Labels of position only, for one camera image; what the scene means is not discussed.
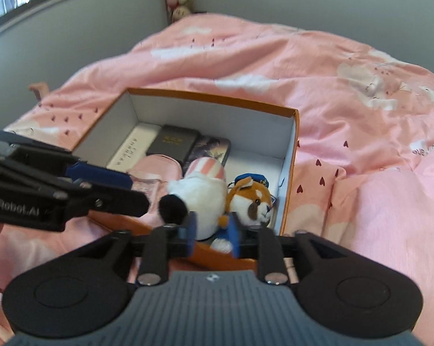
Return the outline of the person's bare foot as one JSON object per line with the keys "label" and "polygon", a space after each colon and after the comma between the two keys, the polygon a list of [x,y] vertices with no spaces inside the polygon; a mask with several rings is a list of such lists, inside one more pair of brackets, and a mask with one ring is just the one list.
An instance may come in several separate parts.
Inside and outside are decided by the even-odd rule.
{"label": "person's bare foot", "polygon": [[42,101],[49,93],[50,87],[46,82],[36,82],[28,85],[30,90],[38,101]]}

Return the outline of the brown bear plush blue hat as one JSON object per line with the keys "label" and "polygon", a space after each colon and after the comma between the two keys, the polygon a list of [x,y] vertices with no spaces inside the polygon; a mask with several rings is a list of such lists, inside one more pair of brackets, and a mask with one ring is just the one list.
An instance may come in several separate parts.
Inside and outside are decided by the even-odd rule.
{"label": "brown bear plush blue hat", "polygon": [[237,214],[246,227],[267,227],[271,221],[275,200],[270,193],[269,182],[262,174],[244,173],[237,176],[229,185],[224,214],[218,219],[218,229],[211,248],[224,254],[232,252],[233,244],[229,240],[228,232],[232,213]]}

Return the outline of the orange cardboard storage box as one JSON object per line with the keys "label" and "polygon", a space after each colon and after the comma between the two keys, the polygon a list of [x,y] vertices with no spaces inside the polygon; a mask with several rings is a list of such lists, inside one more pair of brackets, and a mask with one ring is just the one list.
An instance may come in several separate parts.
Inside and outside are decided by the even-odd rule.
{"label": "orange cardboard storage box", "polygon": [[127,173],[150,204],[140,217],[91,212],[108,230],[149,234],[194,211],[191,261],[208,270],[252,270],[235,259],[228,216],[284,231],[297,147],[296,109],[185,91],[127,91],[90,124],[74,149],[95,166]]}

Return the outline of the white pink striped plush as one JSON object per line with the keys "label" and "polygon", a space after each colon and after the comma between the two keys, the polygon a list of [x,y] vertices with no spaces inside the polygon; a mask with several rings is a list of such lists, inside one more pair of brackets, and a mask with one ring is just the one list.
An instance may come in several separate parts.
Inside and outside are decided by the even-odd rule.
{"label": "white pink striped plush", "polygon": [[181,224],[189,213],[197,214],[197,240],[207,240],[218,229],[227,196],[225,169],[210,157],[194,160],[184,177],[168,184],[168,193],[158,203],[165,223]]}

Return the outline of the colourful picture card box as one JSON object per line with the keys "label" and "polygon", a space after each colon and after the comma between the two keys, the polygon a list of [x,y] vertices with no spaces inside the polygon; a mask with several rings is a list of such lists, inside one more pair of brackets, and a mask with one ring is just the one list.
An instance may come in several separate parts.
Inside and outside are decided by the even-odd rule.
{"label": "colourful picture card box", "polygon": [[183,173],[186,173],[194,160],[202,157],[213,158],[224,166],[227,163],[230,150],[231,142],[229,139],[201,135],[183,163]]}

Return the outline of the pink fabric pouch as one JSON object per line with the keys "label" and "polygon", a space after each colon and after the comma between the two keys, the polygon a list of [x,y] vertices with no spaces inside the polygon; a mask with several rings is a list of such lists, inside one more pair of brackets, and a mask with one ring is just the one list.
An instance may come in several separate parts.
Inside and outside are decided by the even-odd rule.
{"label": "pink fabric pouch", "polygon": [[159,200],[167,195],[170,181],[182,178],[182,166],[166,155],[148,155],[140,159],[128,174],[132,179],[132,189],[143,192],[150,203],[139,222],[152,228],[162,225],[158,213]]}

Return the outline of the white long rectangular box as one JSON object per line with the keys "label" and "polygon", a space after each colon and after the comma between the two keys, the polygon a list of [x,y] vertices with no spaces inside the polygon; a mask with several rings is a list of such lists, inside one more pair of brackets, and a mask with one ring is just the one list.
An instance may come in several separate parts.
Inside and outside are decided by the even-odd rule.
{"label": "white long rectangular box", "polygon": [[107,163],[107,168],[127,173],[141,160],[155,140],[161,126],[149,123],[138,123],[121,143],[118,150]]}

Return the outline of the pink patterned duvet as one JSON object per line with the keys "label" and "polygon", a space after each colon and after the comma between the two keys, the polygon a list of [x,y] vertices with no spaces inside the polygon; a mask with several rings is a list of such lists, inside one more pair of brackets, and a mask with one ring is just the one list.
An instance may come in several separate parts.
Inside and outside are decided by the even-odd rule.
{"label": "pink patterned duvet", "polygon": [[128,88],[292,107],[300,134],[286,231],[306,229],[404,272],[434,345],[434,74],[320,31],[199,14],[80,69],[11,132],[74,148]]}

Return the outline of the gold brown square box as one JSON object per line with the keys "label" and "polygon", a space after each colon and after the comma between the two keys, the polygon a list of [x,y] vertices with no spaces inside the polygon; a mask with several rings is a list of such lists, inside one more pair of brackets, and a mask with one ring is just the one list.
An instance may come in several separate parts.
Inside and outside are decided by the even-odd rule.
{"label": "gold brown square box", "polygon": [[199,137],[198,130],[164,125],[146,155],[166,155],[183,165]]}

